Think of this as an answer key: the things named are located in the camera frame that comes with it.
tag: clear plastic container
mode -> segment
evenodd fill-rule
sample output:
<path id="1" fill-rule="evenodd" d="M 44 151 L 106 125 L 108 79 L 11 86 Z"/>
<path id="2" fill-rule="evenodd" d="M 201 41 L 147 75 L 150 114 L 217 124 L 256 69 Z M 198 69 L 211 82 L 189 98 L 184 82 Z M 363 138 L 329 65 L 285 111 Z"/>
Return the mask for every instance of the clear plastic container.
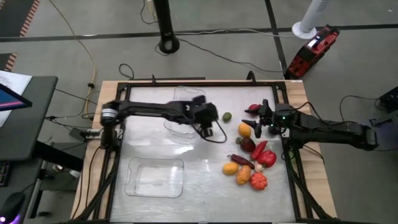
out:
<path id="1" fill-rule="evenodd" d="M 181 196 L 184 162 L 181 159 L 146 159 L 133 157 L 127 170 L 124 192 L 128 196 Z"/>
<path id="2" fill-rule="evenodd" d="M 192 100 L 192 98 L 200 95 L 206 95 L 203 90 L 185 86 L 178 86 L 174 89 L 173 100 Z M 188 124 L 177 124 L 171 121 L 164 121 L 164 128 L 168 129 L 171 134 L 181 138 L 192 139 L 196 135 L 196 131 Z"/>

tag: wooden table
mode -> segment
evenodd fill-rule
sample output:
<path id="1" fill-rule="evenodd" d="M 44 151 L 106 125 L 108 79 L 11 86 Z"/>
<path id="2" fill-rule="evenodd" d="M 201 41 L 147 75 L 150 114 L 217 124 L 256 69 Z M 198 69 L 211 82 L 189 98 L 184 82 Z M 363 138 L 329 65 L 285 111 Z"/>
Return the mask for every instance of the wooden table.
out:
<path id="1" fill-rule="evenodd" d="M 118 83 L 121 81 L 105 81 L 102 84 L 101 87 L 101 93 L 99 94 L 99 99 L 98 99 L 98 105 L 95 111 L 95 117 L 93 121 L 93 128 L 102 128 L 100 125 L 100 113 L 101 113 L 101 106 L 102 104 L 105 104 L 109 101 L 115 100 L 114 97 L 116 96 L 117 92 L 117 86 Z M 151 81 L 129 81 L 129 83 L 150 83 Z M 177 82 L 175 80 L 173 81 L 157 81 L 158 83 L 163 83 L 163 82 Z M 187 83 L 187 82 L 251 82 L 250 80 L 183 80 L 181 82 Z M 281 82 L 279 80 L 258 80 L 258 82 Z M 307 96 L 305 94 L 304 90 L 304 85 L 301 81 L 285 81 L 286 83 L 286 88 L 287 88 L 287 96 L 289 99 L 289 103 L 293 107 L 299 107 L 302 104 L 304 104 L 307 100 Z M 281 103 L 283 103 L 283 98 L 282 98 L 282 92 L 278 90 L 278 98 Z M 302 112 L 304 113 L 310 113 L 310 108 L 309 106 L 305 106 L 301 109 Z M 315 149 L 316 151 L 320 152 L 319 145 L 318 143 L 308 143 L 308 146 L 311 148 Z M 90 202 L 95 193 L 97 192 L 98 189 L 98 184 L 100 181 L 100 175 L 101 175 L 101 170 L 102 170 L 102 165 L 103 165 L 103 160 L 104 160 L 104 150 L 99 150 L 94 159 L 93 159 L 93 164 L 91 168 L 91 177 L 90 180 L 88 180 L 88 170 L 90 166 L 91 159 L 93 157 L 93 154 L 95 150 L 100 146 L 100 141 L 95 140 L 91 141 L 88 146 L 87 146 L 87 151 L 86 151 L 86 156 L 85 156 L 85 163 L 84 163 L 84 169 L 83 169 L 83 181 L 80 179 L 79 186 L 77 188 L 76 196 L 75 196 L 75 203 L 73 204 L 73 209 L 72 209 L 72 214 L 75 212 L 76 207 L 78 205 L 78 201 L 81 195 L 80 199 L 80 206 L 78 208 L 78 211 L 76 213 L 76 217 L 84 210 L 85 208 L 85 203 L 86 203 L 86 195 L 87 195 L 87 186 L 88 186 L 88 181 L 90 181 L 90 190 L 88 192 L 88 201 Z M 307 150 L 301 149 L 300 150 L 300 155 L 302 159 L 302 164 L 304 168 L 304 173 L 305 173 L 305 179 L 307 181 L 307 188 L 311 192 L 311 194 L 314 196 L 314 198 L 317 200 L 317 202 L 323 207 L 323 209 L 331 216 L 336 217 L 336 211 L 335 211 L 335 206 L 333 204 L 333 199 L 331 197 L 330 193 L 330 187 L 328 183 L 328 177 L 326 176 L 325 172 L 325 167 L 323 165 L 322 160 L 317 156 L 314 155 L 314 153 L 311 153 Z M 110 162 L 110 165 L 108 166 L 108 171 L 110 170 L 112 166 L 112 159 Z M 83 183 L 82 186 L 82 192 L 80 192 L 80 184 Z M 101 202 L 101 209 L 99 213 L 99 218 L 104 218 L 105 217 L 105 211 L 106 211 L 106 203 L 108 201 L 108 195 L 109 192 L 108 190 L 105 192 L 102 202 Z M 299 189 L 297 188 L 297 195 L 298 195 L 298 201 L 300 205 L 300 211 L 302 214 L 302 217 L 305 217 L 305 207 L 304 207 L 304 202 L 303 202 L 303 197 Z"/>

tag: red power tool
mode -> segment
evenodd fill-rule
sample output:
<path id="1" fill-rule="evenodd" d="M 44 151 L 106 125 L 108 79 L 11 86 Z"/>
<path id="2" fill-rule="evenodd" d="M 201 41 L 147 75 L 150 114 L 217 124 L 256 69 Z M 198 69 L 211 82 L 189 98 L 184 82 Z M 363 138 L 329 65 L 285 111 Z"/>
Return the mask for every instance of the red power tool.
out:
<path id="1" fill-rule="evenodd" d="M 312 68 L 336 42 L 339 31 L 336 27 L 326 25 L 314 38 L 309 40 L 290 63 L 286 75 L 292 78 L 300 78 Z"/>

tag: white cable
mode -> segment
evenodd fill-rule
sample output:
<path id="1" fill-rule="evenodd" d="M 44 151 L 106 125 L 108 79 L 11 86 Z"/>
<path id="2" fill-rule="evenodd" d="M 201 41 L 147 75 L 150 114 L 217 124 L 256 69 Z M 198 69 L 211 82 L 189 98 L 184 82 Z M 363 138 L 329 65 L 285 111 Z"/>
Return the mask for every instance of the white cable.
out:
<path id="1" fill-rule="evenodd" d="M 260 32 L 252 29 L 231 29 L 231 30 L 214 30 L 214 31 L 203 31 L 203 32 L 198 32 L 198 33 L 189 33 L 189 32 L 174 32 L 175 34 L 182 34 L 182 35 L 200 35 L 200 34 L 214 34 L 217 32 L 239 32 L 239 31 L 251 31 L 255 32 L 258 34 L 264 34 L 264 35 L 269 35 L 272 37 L 285 37 L 285 38 L 293 38 L 297 37 L 296 35 L 274 35 L 266 32 Z"/>

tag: green lime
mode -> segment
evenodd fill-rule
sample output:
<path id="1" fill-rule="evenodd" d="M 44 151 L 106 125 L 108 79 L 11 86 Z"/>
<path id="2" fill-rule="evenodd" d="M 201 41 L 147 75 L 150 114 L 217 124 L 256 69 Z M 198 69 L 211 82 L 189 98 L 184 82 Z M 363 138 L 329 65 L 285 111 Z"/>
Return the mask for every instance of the green lime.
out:
<path id="1" fill-rule="evenodd" d="M 232 114 L 230 112 L 224 113 L 224 115 L 223 115 L 224 122 L 230 121 L 231 118 L 232 118 Z"/>

